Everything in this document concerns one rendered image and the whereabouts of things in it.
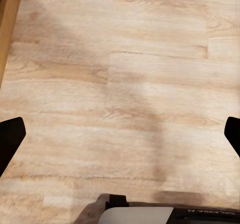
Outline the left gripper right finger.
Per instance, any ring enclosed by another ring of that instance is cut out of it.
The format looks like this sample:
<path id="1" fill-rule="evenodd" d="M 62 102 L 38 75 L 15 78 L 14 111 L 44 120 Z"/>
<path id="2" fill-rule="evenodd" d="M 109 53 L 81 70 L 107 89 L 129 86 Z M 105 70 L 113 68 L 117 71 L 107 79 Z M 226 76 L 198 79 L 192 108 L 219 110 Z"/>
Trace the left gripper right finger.
<path id="1" fill-rule="evenodd" d="M 240 119 L 229 117 L 225 125 L 224 134 L 240 157 Z"/>

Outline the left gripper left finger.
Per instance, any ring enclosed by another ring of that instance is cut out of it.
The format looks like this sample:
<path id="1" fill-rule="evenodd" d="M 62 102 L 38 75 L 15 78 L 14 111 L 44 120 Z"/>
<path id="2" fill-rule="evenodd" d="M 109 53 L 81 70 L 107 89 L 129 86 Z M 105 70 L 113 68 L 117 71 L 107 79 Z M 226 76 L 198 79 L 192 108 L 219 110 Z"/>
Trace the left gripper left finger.
<path id="1" fill-rule="evenodd" d="M 0 177 L 26 136 L 22 117 L 0 122 Z"/>

